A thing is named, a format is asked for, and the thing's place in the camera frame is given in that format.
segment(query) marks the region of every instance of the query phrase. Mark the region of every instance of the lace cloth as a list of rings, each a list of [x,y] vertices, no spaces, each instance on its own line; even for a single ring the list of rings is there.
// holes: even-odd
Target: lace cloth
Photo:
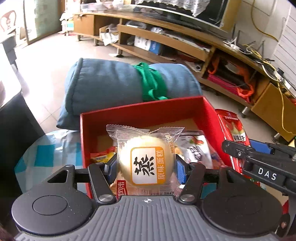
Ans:
[[[144,0],[135,0],[136,4],[143,2]],[[165,3],[184,8],[185,10],[190,10],[192,15],[196,17],[206,9],[210,0],[145,0],[145,2]]]

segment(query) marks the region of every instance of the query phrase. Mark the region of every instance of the metal screw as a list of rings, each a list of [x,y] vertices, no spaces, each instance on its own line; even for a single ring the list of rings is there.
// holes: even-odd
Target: metal screw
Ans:
[[[191,194],[184,194],[180,197],[180,199],[183,201],[183,202],[191,202],[193,201],[195,198],[193,195]]]
[[[113,196],[111,194],[103,194],[99,196],[99,200],[101,202],[110,202],[113,200]]]
[[[287,226],[287,222],[282,222],[281,223],[281,228],[284,229]]]

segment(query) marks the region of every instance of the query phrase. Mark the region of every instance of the green ribbon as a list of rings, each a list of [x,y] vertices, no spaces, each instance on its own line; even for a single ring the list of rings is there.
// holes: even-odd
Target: green ribbon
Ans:
[[[144,101],[165,100],[167,88],[161,74],[148,66],[148,64],[141,62],[134,67],[142,76],[142,97]]]

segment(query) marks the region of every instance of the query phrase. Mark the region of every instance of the yellow cable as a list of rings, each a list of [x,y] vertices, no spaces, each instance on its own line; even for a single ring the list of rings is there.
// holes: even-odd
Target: yellow cable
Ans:
[[[272,35],[270,35],[270,34],[267,34],[267,33],[263,32],[263,31],[261,31],[259,28],[257,28],[257,26],[256,26],[256,24],[255,24],[255,22],[254,22],[254,19],[253,19],[253,9],[254,9],[254,6],[255,6],[255,2],[256,2],[256,0],[254,0],[254,2],[253,2],[253,4],[252,4],[252,7],[251,7],[251,19],[252,19],[252,23],[253,23],[254,27],[255,27],[260,33],[262,33],[262,34],[264,34],[264,35],[266,35],[266,36],[268,36],[268,37],[270,37],[270,38],[272,38],[272,39],[274,39],[275,41],[278,42],[278,39],[277,39],[275,36],[272,36]]]
[[[258,57],[263,63],[268,64],[271,68],[273,68],[275,71],[277,71],[276,68],[275,68],[271,63],[269,63],[267,60],[263,59],[262,56],[261,56],[256,50],[253,50],[253,49],[252,49],[251,46],[249,46],[249,45],[244,45],[244,46],[247,46],[248,48],[250,48],[251,51],[252,51],[252,53],[255,54],[255,55],[256,55],[256,56],[257,56],[257,57]],[[280,87],[280,85],[279,85],[279,83],[281,82],[281,80],[280,80],[278,77],[276,77],[276,78],[277,78],[278,90],[279,90],[279,92],[281,93],[281,102],[282,102],[282,109],[281,109],[281,127],[283,128],[284,131],[286,131],[286,132],[292,134],[293,136],[296,136],[296,134],[294,134],[293,132],[287,131],[287,130],[285,129],[285,127],[284,127],[284,110],[285,110],[284,96],[283,96],[283,93],[282,93],[282,91],[281,91],[281,87]]]

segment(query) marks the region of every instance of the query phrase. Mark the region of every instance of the open red box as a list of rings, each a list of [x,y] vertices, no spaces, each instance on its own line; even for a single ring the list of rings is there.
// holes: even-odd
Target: open red box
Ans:
[[[90,153],[103,151],[112,145],[112,140],[106,131],[107,124],[147,128],[156,125],[171,126],[168,124],[185,119],[192,119],[198,129],[204,131],[208,142],[224,163],[231,166],[229,155],[221,149],[224,134],[215,109],[205,97],[197,96],[144,102],[82,113],[80,130],[83,167],[87,168],[92,163]],[[92,197],[88,183],[86,189],[88,196]]]

